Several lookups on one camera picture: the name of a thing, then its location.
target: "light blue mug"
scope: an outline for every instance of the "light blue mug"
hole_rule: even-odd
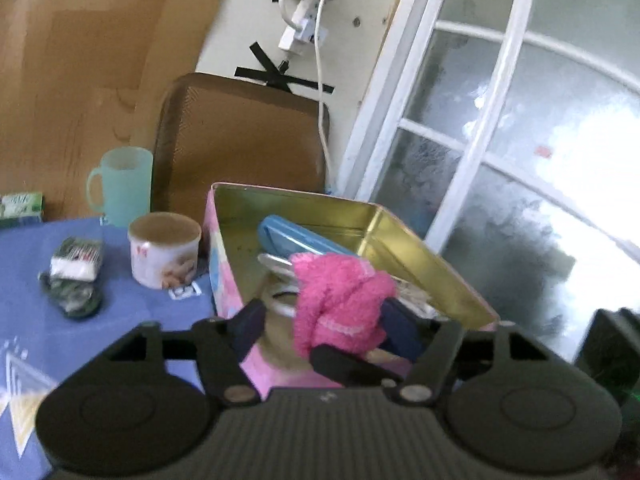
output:
[[[89,207],[117,227],[128,227],[136,218],[149,213],[153,161],[150,151],[133,146],[105,153],[100,166],[91,170],[86,180]],[[102,177],[102,205],[91,198],[91,182],[97,175]]]

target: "table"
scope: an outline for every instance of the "table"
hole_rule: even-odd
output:
[[[97,280],[102,309],[84,321],[65,318],[37,280],[69,236],[104,241]],[[210,316],[208,275],[197,283],[202,295],[180,301],[139,285],[130,273],[126,230],[101,226],[97,219],[0,230],[0,479],[40,480],[49,471],[33,425],[40,401],[56,384],[140,322],[157,320],[164,330],[185,330]],[[167,367],[199,382],[192,363]]]

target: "triangle pattern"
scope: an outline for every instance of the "triangle pattern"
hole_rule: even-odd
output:
[[[33,433],[38,406],[56,387],[55,381],[11,352],[6,354],[6,389],[18,456]]]
[[[9,393],[4,388],[0,388],[0,416],[6,410],[6,407],[9,405]]]

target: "mug handle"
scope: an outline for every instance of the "mug handle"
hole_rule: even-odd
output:
[[[89,189],[91,187],[91,181],[94,179],[94,176],[98,175],[102,176],[102,168],[93,168],[91,170],[91,173],[89,173],[89,176],[86,178],[86,201],[89,203],[89,207],[95,212],[104,214],[104,207],[97,205],[91,199],[91,190]]]

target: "sticker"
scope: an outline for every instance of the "sticker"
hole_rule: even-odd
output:
[[[169,289],[169,298],[175,301],[186,300],[187,298],[201,295],[202,290],[196,282],[191,283],[191,285],[177,286]]]
[[[537,156],[541,156],[542,158],[546,158],[547,160],[549,160],[553,156],[554,150],[552,150],[551,147],[549,147],[549,146],[545,146],[544,144],[540,144],[536,148],[536,151],[534,153]]]

